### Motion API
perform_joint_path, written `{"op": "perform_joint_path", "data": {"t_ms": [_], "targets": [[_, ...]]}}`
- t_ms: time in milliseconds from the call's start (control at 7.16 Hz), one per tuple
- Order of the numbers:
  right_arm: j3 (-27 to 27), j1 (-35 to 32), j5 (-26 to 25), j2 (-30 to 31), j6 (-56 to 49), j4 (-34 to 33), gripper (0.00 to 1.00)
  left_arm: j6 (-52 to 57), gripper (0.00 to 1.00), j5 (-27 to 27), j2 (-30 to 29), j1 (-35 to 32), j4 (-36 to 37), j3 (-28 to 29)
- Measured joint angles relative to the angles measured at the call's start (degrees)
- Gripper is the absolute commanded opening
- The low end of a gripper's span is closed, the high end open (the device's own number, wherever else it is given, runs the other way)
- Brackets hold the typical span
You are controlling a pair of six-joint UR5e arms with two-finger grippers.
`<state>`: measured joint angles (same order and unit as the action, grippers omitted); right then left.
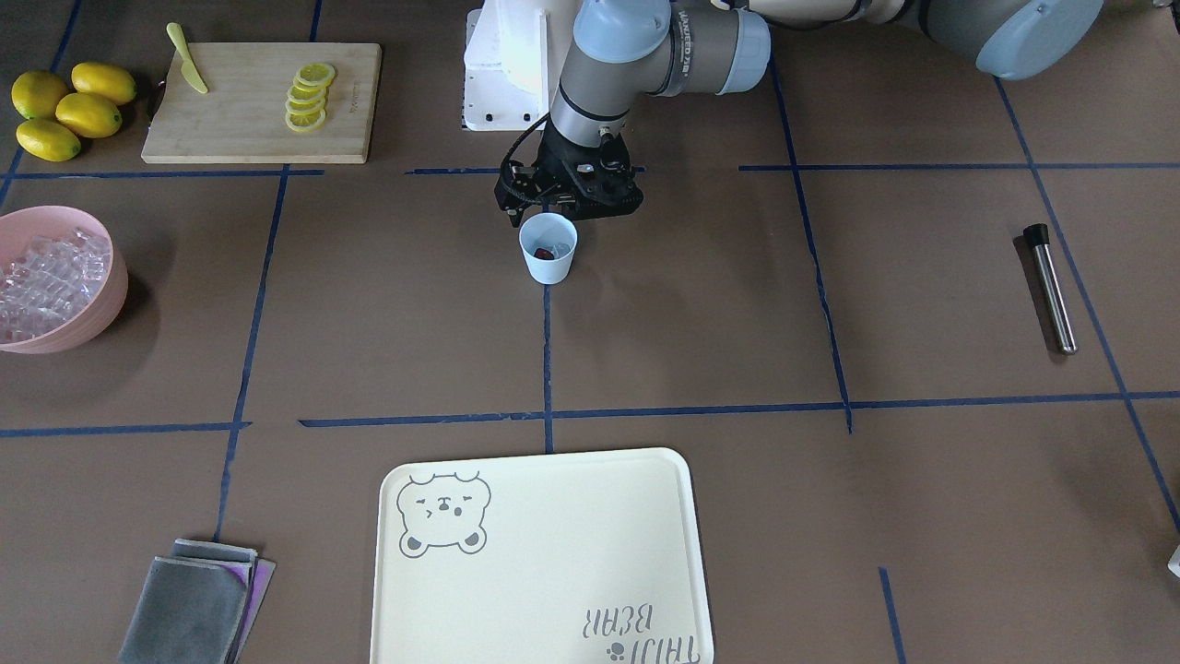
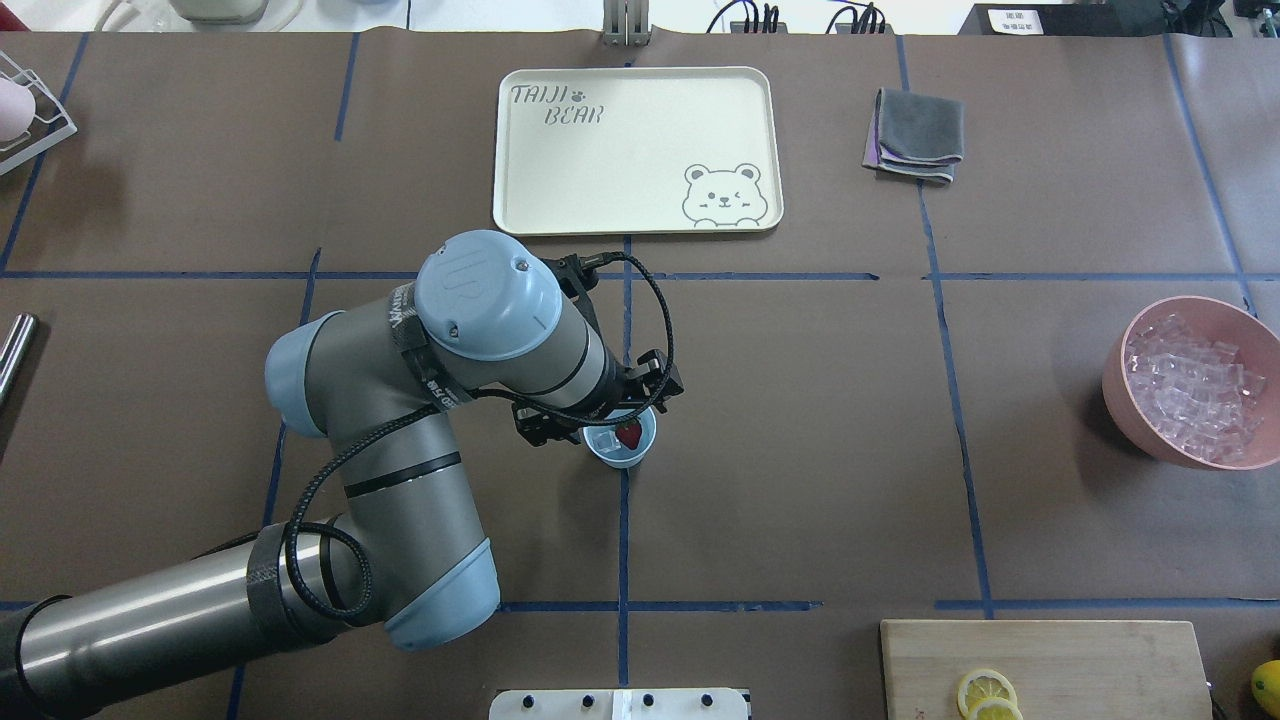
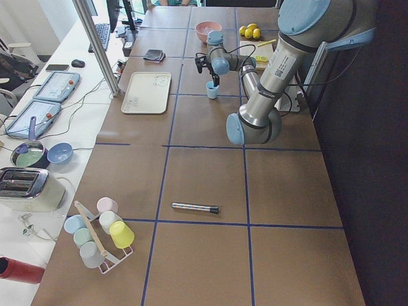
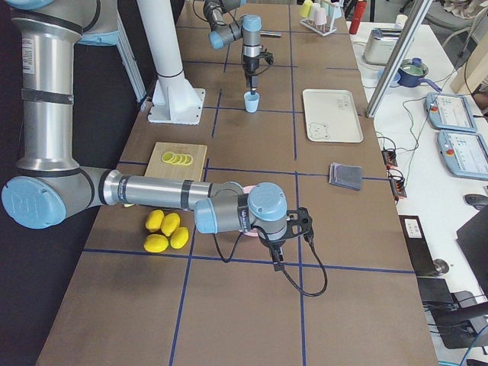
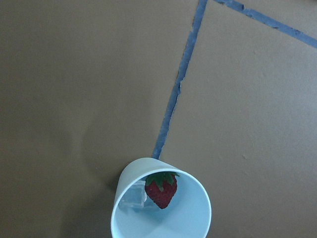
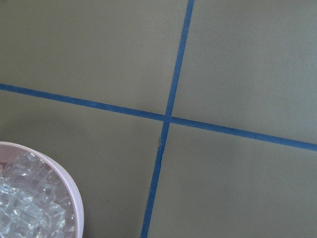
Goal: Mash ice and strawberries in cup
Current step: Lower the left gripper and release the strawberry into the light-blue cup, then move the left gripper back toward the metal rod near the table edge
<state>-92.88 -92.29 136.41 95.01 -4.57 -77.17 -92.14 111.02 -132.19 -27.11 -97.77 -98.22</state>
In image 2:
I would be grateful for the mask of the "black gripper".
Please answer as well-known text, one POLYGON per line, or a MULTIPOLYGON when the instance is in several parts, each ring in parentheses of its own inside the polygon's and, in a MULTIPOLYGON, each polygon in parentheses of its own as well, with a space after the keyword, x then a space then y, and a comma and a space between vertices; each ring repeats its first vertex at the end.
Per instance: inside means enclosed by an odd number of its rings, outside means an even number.
POLYGON ((581 430, 609 424, 613 411, 631 410, 622 421, 650 407, 664 413, 667 401, 684 392, 678 369, 660 350, 645 352, 636 366, 622 366, 608 357, 602 369, 596 374, 588 373, 586 379, 591 382, 586 395, 562 407, 549 398, 520 396, 512 402, 517 433, 535 447, 550 441, 580 445, 581 430))

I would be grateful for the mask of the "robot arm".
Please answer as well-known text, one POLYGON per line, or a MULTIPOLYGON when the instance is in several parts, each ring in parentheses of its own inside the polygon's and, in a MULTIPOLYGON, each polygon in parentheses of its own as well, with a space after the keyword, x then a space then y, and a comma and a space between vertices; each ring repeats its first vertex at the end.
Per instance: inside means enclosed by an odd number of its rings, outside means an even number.
POLYGON ((536 256, 468 231, 380 302, 282 336, 264 380, 285 427, 333 457, 284 521, 178 566, 3 620, 3 716, 86 719, 241 664, 380 624, 394 647, 457 639, 499 607, 449 415, 502 398, 530 445, 579 442, 682 392, 675 342, 622 365, 600 336, 596 269, 628 252, 536 256))

